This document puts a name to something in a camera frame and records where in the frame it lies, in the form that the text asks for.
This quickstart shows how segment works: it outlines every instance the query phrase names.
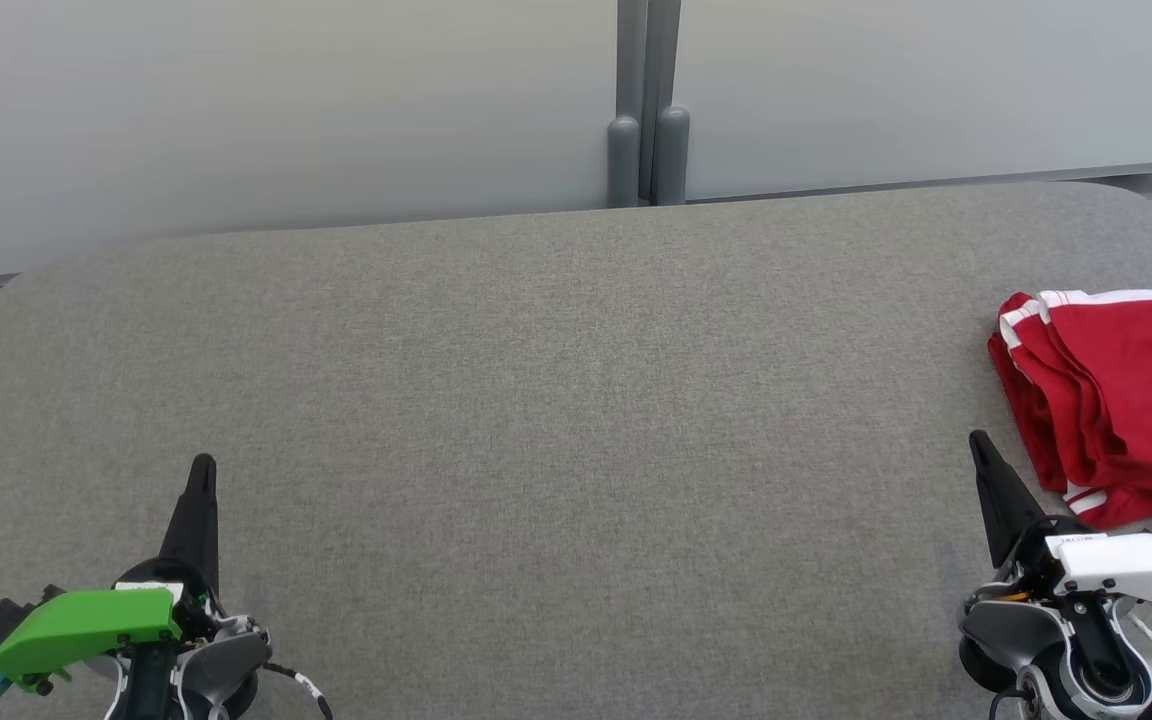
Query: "white stripe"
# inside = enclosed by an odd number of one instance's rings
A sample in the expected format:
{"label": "white stripe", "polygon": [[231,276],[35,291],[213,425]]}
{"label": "white stripe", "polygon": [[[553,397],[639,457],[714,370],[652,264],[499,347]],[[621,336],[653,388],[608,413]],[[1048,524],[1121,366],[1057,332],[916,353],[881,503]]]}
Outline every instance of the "white stripe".
{"label": "white stripe", "polygon": [[1117,302],[1139,302],[1152,300],[1152,290],[1115,290],[1100,291],[1096,295],[1087,295],[1084,291],[1039,291],[1043,304],[1047,306],[1061,305],[1115,305]]}
{"label": "white stripe", "polygon": [[1051,309],[1053,306],[1062,305],[1062,302],[1059,301],[1060,295],[1061,293],[1052,290],[1044,290],[1038,293],[1038,316],[1039,318],[1043,318],[1044,325],[1052,324]]}
{"label": "white stripe", "polygon": [[1084,511],[1092,510],[1093,507],[1100,507],[1105,505],[1111,497],[1105,495],[1105,491],[1099,488],[1097,492],[1089,492],[1086,495],[1078,498],[1069,503],[1069,509],[1074,511],[1074,515],[1082,515]]}
{"label": "white stripe", "polygon": [[1020,324],[1020,320],[1024,320],[1025,318],[1033,318],[1034,314],[1038,314],[1037,300],[1030,300],[1024,305],[1018,306],[1018,309],[998,316],[998,334],[1001,334],[1002,340],[1007,343],[1007,351],[1020,347],[1020,334],[1016,334],[1016,324]]}

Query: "gray tabletop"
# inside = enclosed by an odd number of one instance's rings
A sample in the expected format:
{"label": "gray tabletop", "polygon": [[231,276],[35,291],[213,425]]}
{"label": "gray tabletop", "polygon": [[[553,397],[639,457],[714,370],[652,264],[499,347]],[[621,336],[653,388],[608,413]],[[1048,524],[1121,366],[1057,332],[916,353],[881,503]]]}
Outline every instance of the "gray tabletop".
{"label": "gray tabletop", "polygon": [[984,717],[984,340],[1121,287],[1152,204],[1085,184],[108,247],[0,293],[0,597],[151,555],[205,450],[221,596],[338,717]]}

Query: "white wall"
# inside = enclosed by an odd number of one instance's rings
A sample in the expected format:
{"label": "white wall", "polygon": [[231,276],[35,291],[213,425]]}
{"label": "white wall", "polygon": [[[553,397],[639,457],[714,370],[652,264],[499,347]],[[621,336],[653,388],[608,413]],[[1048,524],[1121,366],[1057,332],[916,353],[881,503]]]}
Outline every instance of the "white wall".
{"label": "white wall", "polygon": [[684,0],[689,197],[1152,162],[1152,0]]}
{"label": "white wall", "polygon": [[0,0],[0,273],[105,240],[594,209],[616,0]]}

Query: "red cloth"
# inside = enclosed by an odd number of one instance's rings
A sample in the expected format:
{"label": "red cloth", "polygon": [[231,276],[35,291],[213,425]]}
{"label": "red cloth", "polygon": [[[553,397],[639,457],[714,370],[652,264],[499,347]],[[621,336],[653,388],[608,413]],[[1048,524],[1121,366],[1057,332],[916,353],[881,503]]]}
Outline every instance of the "red cloth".
{"label": "red cloth", "polygon": [[1152,516],[1152,291],[1016,293],[988,349],[1044,488],[1100,528]]}

